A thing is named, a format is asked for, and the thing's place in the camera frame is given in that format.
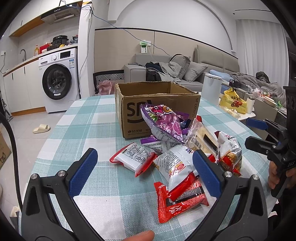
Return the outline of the person's left hand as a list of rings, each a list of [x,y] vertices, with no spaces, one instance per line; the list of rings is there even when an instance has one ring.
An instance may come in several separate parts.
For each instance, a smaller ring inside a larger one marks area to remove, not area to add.
[[[152,241],[153,239],[154,239],[154,232],[152,230],[148,230],[148,231],[133,235],[131,237],[127,237],[122,241]]]

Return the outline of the person's right hand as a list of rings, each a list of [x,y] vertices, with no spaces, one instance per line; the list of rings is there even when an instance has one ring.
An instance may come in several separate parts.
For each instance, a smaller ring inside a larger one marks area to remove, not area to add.
[[[268,185],[271,189],[274,189],[280,182],[280,175],[277,173],[277,166],[273,161],[269,162],[268,173]],[[287,178],[290,178],[287,188],[291,189],[296,184],[296,168],[286,171],[286,176]]]

